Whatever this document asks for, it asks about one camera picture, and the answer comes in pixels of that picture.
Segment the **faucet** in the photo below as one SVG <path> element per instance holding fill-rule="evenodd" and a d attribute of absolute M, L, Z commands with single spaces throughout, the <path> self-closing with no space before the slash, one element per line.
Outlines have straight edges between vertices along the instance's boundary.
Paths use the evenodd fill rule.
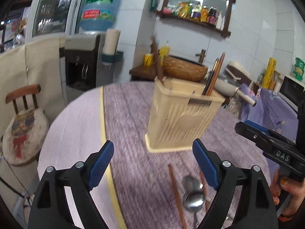
<path fill-rule="evenodd" d="M 205 59 L 205 56 L 206 56 L 206 50 L 202 49 L 201 50 L 201 53 L 196 53 L 195 56 L 199 56 L 199 64 L 203 65 L 204 63 L 204 59 Z"/>

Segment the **microwave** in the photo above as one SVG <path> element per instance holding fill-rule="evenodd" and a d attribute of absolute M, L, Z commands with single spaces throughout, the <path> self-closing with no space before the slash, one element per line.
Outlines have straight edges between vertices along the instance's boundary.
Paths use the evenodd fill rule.
<path fill-rule="evenodd" d="M 284 99 L 295 111 L 303 98 L 305 85 L 291 76 L 284 76 L 278 95 Z"/>

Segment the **chair seat cushion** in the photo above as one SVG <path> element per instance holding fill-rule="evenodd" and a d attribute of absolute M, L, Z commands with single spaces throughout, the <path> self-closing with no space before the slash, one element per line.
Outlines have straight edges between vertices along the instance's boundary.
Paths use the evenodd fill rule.
<path fill-rule="evenodd" d="M 42 108 L 20 111 L 3 136 L 3 154 L 10 164 L 22 165 L 35 159 L 49 130 Z"/>

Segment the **hand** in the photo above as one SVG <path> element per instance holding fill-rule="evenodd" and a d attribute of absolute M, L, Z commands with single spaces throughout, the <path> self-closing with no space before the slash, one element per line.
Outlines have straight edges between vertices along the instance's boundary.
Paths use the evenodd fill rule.
<path fill-rule="evenodd" d="M 293 216 L 298 208 L 300 207 L 302 201 L 305 197 L 305 182 L 297 182 L 288 177 L 283 177 L 281 179 L 281 188 L 278 185 L 279 179 L 279 170 L 277 170 L 273 175 L 273 181 L 270 185 L 270 191 L 272 194 L 273 202 L 275 205 L 279 204 L 280 199 L 279 196 L 281 194 L 281 190 L 285 190 L 292 194 L 292 198 L 288 206 L 282 212 L 283 217 L 291 217 Z"/>

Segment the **round table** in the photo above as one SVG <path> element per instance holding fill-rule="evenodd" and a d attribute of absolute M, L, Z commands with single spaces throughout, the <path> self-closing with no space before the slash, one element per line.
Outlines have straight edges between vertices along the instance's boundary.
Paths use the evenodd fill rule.
<path fill-rule="evenodd" d="M 144 134 L 149 121 L 154 91 L 152 82 L 130 82 L 96 88 L 71 102 L 52 123 L 40 153 L 38 173 L 45 169 L 70 168 L 77 161 L 100 150 L 108 139 L 115 146 L 114 156 L 99 186 L 90 194 L 110 229 L 181 227 L 174 201 L 168 164 L 173 166 L 180 197 L 183 177 L 199 177 L 199 167 L 191 151 L 152 154 L 146 149 Z M 270 184 L 268 165 L 255 144 L 235 133 L 238 122 L 220 109 L 201 140 L 208 150 L 237 167 L 257 164 Z M 74 224 L 83 228 L 70 188 L 66 187 Z M 229 214 L 234 215 L 241 189 L 236 188 Z M 212 200 L 215 191 L 207 186 Z M 199 221 L 205 210 L 198 213 Z M 184 211 L 188 228 L 193 215 Z M 224 227 L 231 224 L 225 221 Z"/>

